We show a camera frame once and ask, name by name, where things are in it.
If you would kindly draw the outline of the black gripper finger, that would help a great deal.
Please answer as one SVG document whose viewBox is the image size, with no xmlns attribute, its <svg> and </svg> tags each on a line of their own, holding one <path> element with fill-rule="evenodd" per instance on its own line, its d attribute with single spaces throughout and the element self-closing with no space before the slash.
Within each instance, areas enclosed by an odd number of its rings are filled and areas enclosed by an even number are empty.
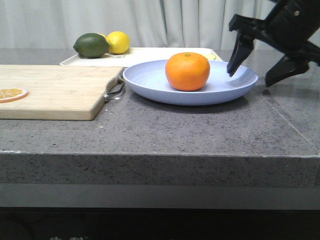
<svg viewBox="0 0 320 240">
<path fill-rule="evenodd" d="M 265 86 L 270 87 L 284 79 L 304 74 L 309 70 L 309 61 L 283 56 L 265 75 Z"/>
<path fill-rule="evenodd" d="M 227 73 L 232 77 L 240 65 L 248 58 L 254 49 L 254 38 L 238 30 L 235 45 L 227 64 Z"/>
</svg>

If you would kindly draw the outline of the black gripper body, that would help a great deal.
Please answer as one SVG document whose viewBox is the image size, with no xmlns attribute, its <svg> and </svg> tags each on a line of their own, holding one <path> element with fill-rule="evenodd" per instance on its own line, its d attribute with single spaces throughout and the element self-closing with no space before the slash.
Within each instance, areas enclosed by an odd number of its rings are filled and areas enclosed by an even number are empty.
<svg viewBox="0 0 320 240">
<path fill-rule="evenodd" d="M 320 62 L 320 49 L 309 38 L 320 27 L 318 0 L 277 0 L 265 19 L 235 14 L 230 31 L 242 31 L 289 58 Z"/>
</svg>

